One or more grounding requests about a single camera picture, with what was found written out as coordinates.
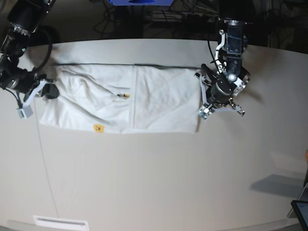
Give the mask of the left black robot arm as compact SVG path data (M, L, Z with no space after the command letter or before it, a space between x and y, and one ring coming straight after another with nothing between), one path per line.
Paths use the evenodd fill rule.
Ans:
M205 86L204 107L219 109L230 105L239 111L233 98L242 92L250 81L250 73L242 66L242 56L247 49L246 24L255 16L251 0L218 1L218 33L220 38L211 52L215 70L201 66L199 79Z

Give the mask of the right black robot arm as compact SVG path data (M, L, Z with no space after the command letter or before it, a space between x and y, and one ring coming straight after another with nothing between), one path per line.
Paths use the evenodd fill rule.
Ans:
M52 37L48 30L40 25L53 7L53 0L18 0L8 14L6 34L0 41L0 88L14 90L25 95L25 100L34 92L42 81L47 81L42 90L41 97L56 99L59 90L52 79L39 72L47 64L52 51ZM24 55L32 36L40 33L47 37L48 50L39 66L32 70L18 67L19 58Z

